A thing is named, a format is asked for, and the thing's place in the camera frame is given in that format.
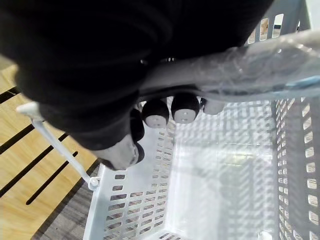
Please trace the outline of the right robot hand black cloth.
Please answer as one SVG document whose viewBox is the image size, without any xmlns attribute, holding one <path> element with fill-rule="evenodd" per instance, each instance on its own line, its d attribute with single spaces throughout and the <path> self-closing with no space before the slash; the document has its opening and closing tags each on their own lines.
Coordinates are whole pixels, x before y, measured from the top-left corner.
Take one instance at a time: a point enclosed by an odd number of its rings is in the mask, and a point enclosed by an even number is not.
<svg viewBox="0 0 320 240">
<path fill-rule="evenodd" d="M 42 117 L 112 170 L 136 163 L 150 68 L 242 46 L 270 0 L 3 0 L 0 52 Z"/>
</svg>

